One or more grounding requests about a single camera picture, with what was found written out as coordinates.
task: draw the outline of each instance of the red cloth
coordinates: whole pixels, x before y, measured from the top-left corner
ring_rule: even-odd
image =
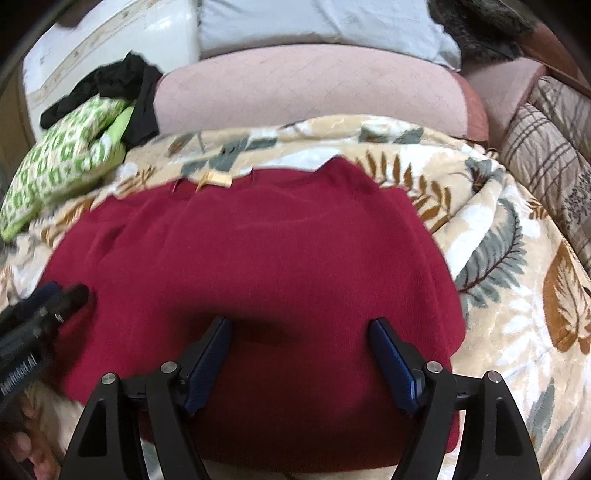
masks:
[[[272,471],[398,462],[411,422],[367,341],[385,316],[450,368],[465,323],[445,261],[400,189],[334,158],[229,189],[182,182],[109,199],[67,234],[42,281],[96,293],[61,329],[51,373],[85,402],[108,371],[176,359],[217,314],[228,358],[191,424],[207,459]],[[454,426],[449,449],[457,442]]]

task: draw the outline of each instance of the pink cushion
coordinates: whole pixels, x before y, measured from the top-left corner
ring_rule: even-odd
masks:
[[[546,68],[535,60],[520,58],[491,65],[464,65],[462,72],[488,115],[490,145],[500,150],[513,116]]]
[[[450,70],[343,45],[255,48],[203,60],[166,75],[154,106],[162,133],[368,113],[458,138],[488,139],[477,94]]]

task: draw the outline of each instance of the quilted fabric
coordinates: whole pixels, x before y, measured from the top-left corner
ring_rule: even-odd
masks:
[[[511,122],[500,160],[554,219],[591,275],[591,99],[543,76]]]
[[[43,205],[91,185],[123,160],[120,134],[115,138],[108,132],[97,136],[127,104],[125,100],[97,95],[47,131],[23,159],[4,199],[0,210],[4,240],[12,239]]]
[[[405,55],[291,45],[254,48],[175,70],[161,81],[154,109],[162,133],[371,113],[457,138],[487,140],[482,103],[464,89],[472,90],[450,70]]]

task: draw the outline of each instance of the green patterned cloth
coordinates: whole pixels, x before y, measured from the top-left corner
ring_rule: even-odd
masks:
[[[0,234],[11,240],[44,205],[92,187],[125,158],[121,136],[133,107],[91,98],[51,127],[25,156],[0,210]]]

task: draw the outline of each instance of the clothing tag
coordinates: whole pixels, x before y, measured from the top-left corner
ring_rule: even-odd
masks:
[[[229,173],[209,170],[202,175],[195,190],[199,190],[204,185],[217,185],[219,187],[229,188],[232,186],[232,176]]]

